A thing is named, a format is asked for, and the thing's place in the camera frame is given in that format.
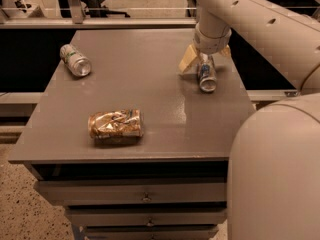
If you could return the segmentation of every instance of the drawer handle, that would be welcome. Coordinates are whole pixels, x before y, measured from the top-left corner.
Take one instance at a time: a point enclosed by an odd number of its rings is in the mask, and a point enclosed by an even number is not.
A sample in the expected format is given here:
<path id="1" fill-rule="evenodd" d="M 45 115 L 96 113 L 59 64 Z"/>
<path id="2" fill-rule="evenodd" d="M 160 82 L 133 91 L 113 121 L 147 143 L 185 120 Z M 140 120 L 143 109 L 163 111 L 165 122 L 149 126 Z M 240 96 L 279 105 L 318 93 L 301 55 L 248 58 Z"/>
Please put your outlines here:
<path id="1" fill-rule="evenodd" d="M 148 223 L 147 223 L 147 227 L 151 228 L 151 227 L 153 227 L 153 226 L 154 226 L 154 223 L 153 223 L 152 219 L 149 218 L 149 221 L 148 221 Z"/>
<path id="2" fill-rule="evenodd" d="M 144 197 L 141 200 L 143 203 L 150 203 L 152 199 L 149 197 L 148 193 L 144 193 Z"/>

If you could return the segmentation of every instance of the gray cabinet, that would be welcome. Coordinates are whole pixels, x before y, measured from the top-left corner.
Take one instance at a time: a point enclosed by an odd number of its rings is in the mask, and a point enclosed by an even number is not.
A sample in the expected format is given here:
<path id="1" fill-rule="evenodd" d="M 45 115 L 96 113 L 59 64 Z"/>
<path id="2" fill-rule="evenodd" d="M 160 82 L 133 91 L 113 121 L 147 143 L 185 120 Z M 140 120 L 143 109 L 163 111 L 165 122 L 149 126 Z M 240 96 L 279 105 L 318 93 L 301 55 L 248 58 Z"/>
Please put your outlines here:
<path id="1" fill-rule="evenodd" d="M 193 31 L 77 31 L 92 73 L 75 79 L 58 65 L 9 157 L 90 239 L 208 240 L 226 219 L 228 157 L 253 107 L 229 57 L 214 55 L 213 94 L 179 76 Z M 144 114 L 137 144 L 90 138 L 91 114 L 126 108 Z"/>

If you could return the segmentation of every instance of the floor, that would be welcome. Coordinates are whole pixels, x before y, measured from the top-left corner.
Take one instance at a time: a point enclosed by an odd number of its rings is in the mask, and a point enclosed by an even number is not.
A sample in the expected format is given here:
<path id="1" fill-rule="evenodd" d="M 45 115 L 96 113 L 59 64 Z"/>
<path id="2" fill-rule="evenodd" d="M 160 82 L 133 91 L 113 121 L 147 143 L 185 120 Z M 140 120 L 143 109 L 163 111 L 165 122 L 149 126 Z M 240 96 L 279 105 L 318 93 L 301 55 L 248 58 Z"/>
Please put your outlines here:
<path id="1" fill-rule="evenodd" d="M 47 18 L 59 18 L 57 0 L 25 0 L 41 7 Z M 107 0 L 110 9 L 131 17 L 184 17 L 186 0 Z M 53 207 L 34 189 L 35 178 L 22 165 L 7 161 L 22 128 L 0 127 L 0 240 L 71 240 L 72 227 L 61 207 Z M 227 239 L 226 222 L 212 240 Z"/>

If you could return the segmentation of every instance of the speckled floor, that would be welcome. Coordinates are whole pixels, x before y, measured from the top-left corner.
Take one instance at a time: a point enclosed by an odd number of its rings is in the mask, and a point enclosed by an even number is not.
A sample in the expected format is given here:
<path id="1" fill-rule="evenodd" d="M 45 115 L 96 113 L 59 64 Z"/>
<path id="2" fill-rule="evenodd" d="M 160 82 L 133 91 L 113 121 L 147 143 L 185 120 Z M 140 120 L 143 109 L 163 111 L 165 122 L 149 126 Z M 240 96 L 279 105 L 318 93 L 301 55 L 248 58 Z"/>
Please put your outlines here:
<path id="1" fill-rule="evenodd" d="M 61 207 L 53 207 L 33 190 L 35 178 L 7 157 L 14 144 L 0 144 L 0 239 L 74 239 Z"/>

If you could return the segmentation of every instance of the table top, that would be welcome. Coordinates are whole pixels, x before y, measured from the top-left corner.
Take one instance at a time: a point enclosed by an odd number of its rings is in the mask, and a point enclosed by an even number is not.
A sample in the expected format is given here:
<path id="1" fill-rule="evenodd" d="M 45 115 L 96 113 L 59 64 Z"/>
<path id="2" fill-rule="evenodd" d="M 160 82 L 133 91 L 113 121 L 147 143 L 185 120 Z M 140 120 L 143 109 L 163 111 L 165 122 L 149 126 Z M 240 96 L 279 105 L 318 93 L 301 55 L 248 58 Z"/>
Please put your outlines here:
<path id="1" fill-rule="evenodd" d="M 230 58 L 214 55 L 218 86 L 200 91 L 178 65 L 193 29 L 81 30 L 72 43 L 92 61 L 75 78 L 61 62 L 9 156 L 11 163 L 109 163 L 227 160 L 241 124 L 254 112 Z M 96 145 L 88 118 L 140 109 L 135 145 Z"/>

